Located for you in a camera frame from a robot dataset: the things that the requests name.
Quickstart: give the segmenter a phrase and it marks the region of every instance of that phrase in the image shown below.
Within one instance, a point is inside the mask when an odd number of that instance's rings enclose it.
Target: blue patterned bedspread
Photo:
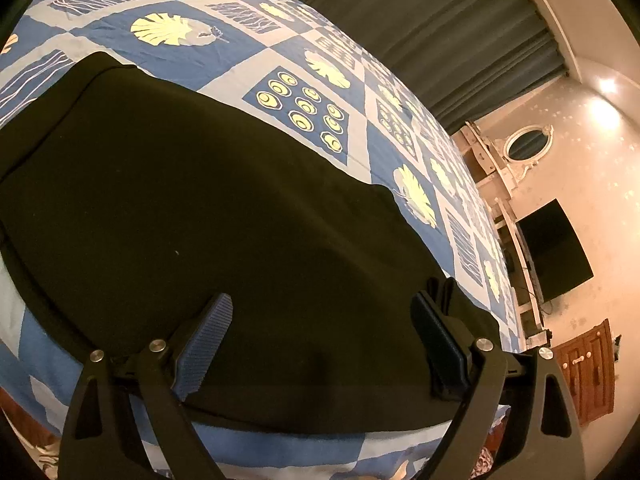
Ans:
[[[296,0],[34,0],[0,54],[0,128],[74,63],[105,51],[266,121],[354,178],[393,190],[442,269],[518,350],[492,222],[442,127],[373,56]],[[162,113],[140,103],[140,113]],[[62,430],[81,370],[40,327],[0,258],[0,386]],[[166,463],[137,405],[152,463]],[[448,427],[308,437],[196,424],[229,478],[410,478]]]

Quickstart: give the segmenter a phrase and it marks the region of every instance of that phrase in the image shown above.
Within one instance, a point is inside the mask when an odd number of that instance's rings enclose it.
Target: metal screw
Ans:
[[[547,348],[546,346],[541,346],[540,350],[538,350],[538,353],[540,354],[540,357],[546,359],[547,361],[554,358],[553,351],[551,350],[551,348]]]
[[[166,342],[164,339],[154,339],[151,343],[149,343],[149,350],[152,352],[161,352],[166,348]]]
[[[476,346],[483,352],[490,352],[494,349],[494,344],[484,337],[481,337],[480,339],[478,339],[478,341],[476,341]]]
[[[94,350],[89,355],[89,359],[91,359],[91,361],[94,363],[99,363],[100,361],[102,361],[102,359],[104,359],[104,352],[102,350]]]

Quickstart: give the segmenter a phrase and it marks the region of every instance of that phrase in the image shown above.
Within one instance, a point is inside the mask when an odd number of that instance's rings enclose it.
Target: black bracket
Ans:
[[[577,416],[548,349],[511,354],[487,339],[475,340],[425,291],[414,297],[411,314],[444,387],[462,398],[418,480],[468,480],[499,403],[510,405],[511,413],[494,468],[482,478],[585,479]],[[153,341],[129,359],[125,374],[114,374],[109,357],[92,352],[66,418],[60,480],[162,478],[152,470],[136,428],[127,383],[132,380],[174,478],[225,480],[164,373],[176,352],[164,341]]]

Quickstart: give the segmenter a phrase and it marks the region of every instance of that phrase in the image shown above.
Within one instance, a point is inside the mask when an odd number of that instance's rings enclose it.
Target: wall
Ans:
[[[640,45],[611,0],[533,0],[570,75],[602,93],[640,125]],[[603,79],[616,82],[604,92]]]
[[[561,79],[562,76],[558,76],[553,78],[551,81],[547,81],[546,83],[540,85],[537,88],[527,92],[524,95],[514,99],[513,101],[509,101],[507,104],[502,105],[500,108],[496,108],[493,112],[488,113],[484,117],[480,117],[474,122],[481,130],[487,130],[492,128],[496,123],[499,123],[506,116],[511,114],[516,108],[521,107],[529,100],[533,99],[540,92],[544,91],[549,86],[553,85],[556,81]]]
[[[583,433],[588,478],[611,459],[640,412],[640,129],[586,86],[556,81],[482,131],[505,139],[528,124],[554,126],[553,145],[514,190],[522,218],[557,198],[574,227],[594,277],[543,305],[557,345],[601,323],[623,334],[616,364],[614,412]]]

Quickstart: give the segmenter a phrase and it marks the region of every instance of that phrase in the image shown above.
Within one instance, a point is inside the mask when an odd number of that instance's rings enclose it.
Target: ceiling light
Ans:
[[[602,90],[605,94],[615,94],[616,90],[616,82],[613,79],[601,79],[600,80],[600,90]]]
[[[594,98],[589,105],[595,121],[606,130],[613,130],[620,124],[620,113],[604,99]]]

